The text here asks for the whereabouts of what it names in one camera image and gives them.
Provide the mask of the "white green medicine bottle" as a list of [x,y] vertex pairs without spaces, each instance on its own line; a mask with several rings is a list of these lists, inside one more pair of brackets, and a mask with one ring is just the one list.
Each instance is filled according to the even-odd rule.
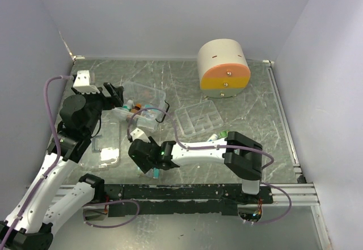
[[124,105],[122,106],[122,110],[130,112],[134,107],[134,102],[133,100],[127,100],[127,102],[124,103]]

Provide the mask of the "amber bottle orange label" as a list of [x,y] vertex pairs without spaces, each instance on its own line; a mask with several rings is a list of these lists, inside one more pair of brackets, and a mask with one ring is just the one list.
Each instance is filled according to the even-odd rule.
[[133,108],[130,110],[131,113],[137,113],[142,108],[141,104],[135,104]]

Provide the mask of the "clear plastic storage box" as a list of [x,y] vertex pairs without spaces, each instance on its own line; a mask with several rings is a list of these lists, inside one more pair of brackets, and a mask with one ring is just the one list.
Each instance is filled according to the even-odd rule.
[[[150,104],[152,105],[152,108],[162,109],[166,112],[170,108],[169,103],[166,102],[166,93],[162,90],[130,81],[124,82],[122,86],[124,87],[124,103],[127,102],[127,100],[133,100],[134,105],[142,105],[141,109],[143,109],[146,104]],[[111,110],[111,113],[119,121],[125,122],[128,122],[133,114],[131,112],[122,110],[122,107],[114,108],[113,110]],[[134,116],[132,123],[137,127],[148,129],[149,131],[154,132],[157,130],[158,125],[164,121],[164,118],[165,114],[161,111],[159,111],[159,116],[155,121],[143,120],[139,113]]]

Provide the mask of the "clear compartment tray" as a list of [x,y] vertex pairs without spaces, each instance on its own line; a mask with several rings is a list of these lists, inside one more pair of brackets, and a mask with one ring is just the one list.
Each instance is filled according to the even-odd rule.
[[174,114],[185,137],[207,133],[224,125],[215,103],[211,100],[181,107]]

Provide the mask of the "white blue ointment tube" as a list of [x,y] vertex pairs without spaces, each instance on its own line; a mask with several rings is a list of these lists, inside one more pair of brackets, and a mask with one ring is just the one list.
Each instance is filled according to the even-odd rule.
[[212,134],[208,139],[207,142],[215,141],[218,139],[218,134]]

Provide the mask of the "green sachet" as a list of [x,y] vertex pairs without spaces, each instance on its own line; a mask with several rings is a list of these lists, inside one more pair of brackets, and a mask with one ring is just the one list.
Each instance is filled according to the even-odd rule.
[[219,132],[219,138],[227,137],[228,132],[229,132],[228,130],[224,130],[224,131]]

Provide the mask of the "teal bandage packet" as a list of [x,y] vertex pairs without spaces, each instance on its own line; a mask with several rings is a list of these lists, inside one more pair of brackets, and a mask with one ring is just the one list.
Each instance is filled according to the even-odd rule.
[[143,120],[155,121],[159,116],[159,110],[152,108],[152,105],[146,104],[144,111],[140,113]]

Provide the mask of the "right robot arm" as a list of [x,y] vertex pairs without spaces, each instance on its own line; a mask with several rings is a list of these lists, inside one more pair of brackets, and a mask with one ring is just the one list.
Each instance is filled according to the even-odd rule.
[[260,143],[238,132],[228,132],[227,137],[210,142],[178,144],[165,141],[158,145],[135,138],[128,155],[143,173],[157,168],[170,170],[181,166],[201,163],[224,164],[242,179],[241,198],[253,203],[260,197],[263,147]]

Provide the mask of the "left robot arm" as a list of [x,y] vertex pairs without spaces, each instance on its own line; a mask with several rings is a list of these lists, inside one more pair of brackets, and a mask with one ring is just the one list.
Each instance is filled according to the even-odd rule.
[[58,230],[87,203],[105,200],[104,180],[91,174],[83,175],[70,193],[52,203],[68,174],[78,165],[97,135],[103,111],[123,106],[124,88],[104,83],[102,88],[72,88],[60,109],[61,122],[43,164],[26,194],[1,222],[1,248],[49,249]]

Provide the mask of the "white gauze pad on lid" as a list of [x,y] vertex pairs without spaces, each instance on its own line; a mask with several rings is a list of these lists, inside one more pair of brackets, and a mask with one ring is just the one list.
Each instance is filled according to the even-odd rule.
[[114,161],[119,158],[119,149],[113,149],[111,147],[103,148],[100,152],[100,160],[102,162]]

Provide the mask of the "clear plastic box lid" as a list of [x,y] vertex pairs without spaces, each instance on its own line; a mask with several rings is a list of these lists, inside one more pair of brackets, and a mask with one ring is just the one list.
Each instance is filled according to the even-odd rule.
[[[120,161],[120,124],[116,120],[103,120],[99,133],[92,138],[90,146],[80,160],[80,166],[86,171],[104,171],[116,167]],[[102,162],[100,152],[103,148],[119,149],[119,158]]]

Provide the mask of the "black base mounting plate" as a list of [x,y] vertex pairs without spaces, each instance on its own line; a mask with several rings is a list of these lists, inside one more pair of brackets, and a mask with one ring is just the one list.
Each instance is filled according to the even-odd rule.
[[109,205],[109,217],[126,215],[208,214],[236,216],[240,206],[256,208],[258,203],[272,204],[270,187],[260,187],[257,195],[242,192],[241,184],[106,184],[101,200],[134,200],[139,204],[122,202]]

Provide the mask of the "round drawer cabinet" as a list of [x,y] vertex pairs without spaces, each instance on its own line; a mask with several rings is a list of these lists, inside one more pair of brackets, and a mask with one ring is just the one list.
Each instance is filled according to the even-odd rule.
[[215,39],[204,44],[197,55],[200,89],[210,98],[229,98],[247,87],[251,71],[240,43]]

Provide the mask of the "aluminium frame rail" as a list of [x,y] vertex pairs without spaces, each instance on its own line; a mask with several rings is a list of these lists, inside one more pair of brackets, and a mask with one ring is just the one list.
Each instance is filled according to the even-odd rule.
[[290,132],[290,128],[285,116],[285,111],[282,105],[282,101],[280,98],[280,94],[277,88],[277,83],[275,80],[275,76],[273,74],[273,61],[263,60],[263,63],[266,66],[268,77],[272,86],[273,94],[275,97],[275,102],[277,104],[278,114],[280,116],[280,120],[282,123],[282,128],[284,131],[285,139],[288,145],[290,158],[292,160],[293,171],[297,180],[297,183],[292,184],[281,184],[280,187],[284,189],[290,198],[292,199],[293,205],[307,205],[314,206],[319,205],[319,198],[315,190],[315,186],[313,183],[307,183],[305,176],[303,174],[300,162],[298,160],[298,155],[296,153],[296,149],[294,146],[294,142],[292,139],[292,135]]

